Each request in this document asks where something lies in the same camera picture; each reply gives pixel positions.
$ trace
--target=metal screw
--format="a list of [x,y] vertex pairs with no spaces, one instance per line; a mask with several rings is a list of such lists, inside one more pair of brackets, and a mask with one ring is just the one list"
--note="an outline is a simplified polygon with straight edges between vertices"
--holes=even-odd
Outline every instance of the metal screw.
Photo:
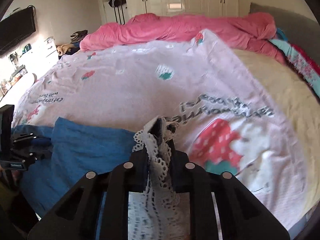
[[224,177],[225,179],[231,179],[232,178],[232,174],[230,172],[224,172],[222,173],[222,177]]
[[133,163],[131,162],[126,162],[125,164],[123,164],[124,168],[126,169],[131,169],[133,167]]
[[87,179],[93,179],[96,176],[94,171],[89,171],[86,175]]
[[195,168],[195,164],[194,163],[186,163],[186,168],[189,170],[192,170]]

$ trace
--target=white lace trim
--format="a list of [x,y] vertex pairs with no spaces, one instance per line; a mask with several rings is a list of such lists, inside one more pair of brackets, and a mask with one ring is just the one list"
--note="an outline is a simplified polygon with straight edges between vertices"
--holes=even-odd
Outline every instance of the white lace trim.
[[128,236],[132,240],[182,240],[188,235],[189,197],[182,194],[185,209],[183,210],[179,205],[180,196],[172,190],[168,173],[171,149],[166,142],[173,139],[174,134],[167,127],[171,125],[177,128],[179,124],[166,122],[162,118],[163,140],[158,146],[156,138],[149,133],[157,119],[151,120],[143,130],[134,135],[137,144],[132,151],[146,146],[149,177],[146,190],[142,194],[129,194]]

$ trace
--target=pink blanket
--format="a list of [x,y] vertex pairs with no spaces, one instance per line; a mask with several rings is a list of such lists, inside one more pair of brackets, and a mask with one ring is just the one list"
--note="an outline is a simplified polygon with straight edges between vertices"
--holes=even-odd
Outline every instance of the pink blanket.
[[267,13],[250,14],[243,18],[142,14],[125,25],[107,23],[101,26],[81,41],[80,48],[87,51],[154,40],[189,41],[203,29],[216,33],[232,49],[265,54],[285,64],[283,54],[267,40],[276,34],[274,19]]

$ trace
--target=folded clothes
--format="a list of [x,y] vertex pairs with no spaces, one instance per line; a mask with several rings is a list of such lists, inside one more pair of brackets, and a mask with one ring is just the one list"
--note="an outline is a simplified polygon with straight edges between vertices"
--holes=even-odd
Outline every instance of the folded clothes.
[[126,162],[135,145],[133,132],[84,126],[63,118],[58,118],[53,128],[19,125],[14,132],[49,137],[53,144],[52,158],[31,165],[20,184],[40,217],[88,171],[105,173]]
[[83,40],[83,38],[88,34],[88,30],[75,32],[70,36],[70,43],[76,43]]

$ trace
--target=beige bed sheet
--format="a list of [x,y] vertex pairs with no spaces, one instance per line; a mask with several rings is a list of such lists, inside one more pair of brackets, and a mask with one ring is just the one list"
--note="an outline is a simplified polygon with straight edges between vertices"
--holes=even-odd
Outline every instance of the beige bed sheet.
[[261,54],[233,51],[286,114],[304,147],[308,165],[304,215],[320,199],[320,105],[289,67]]

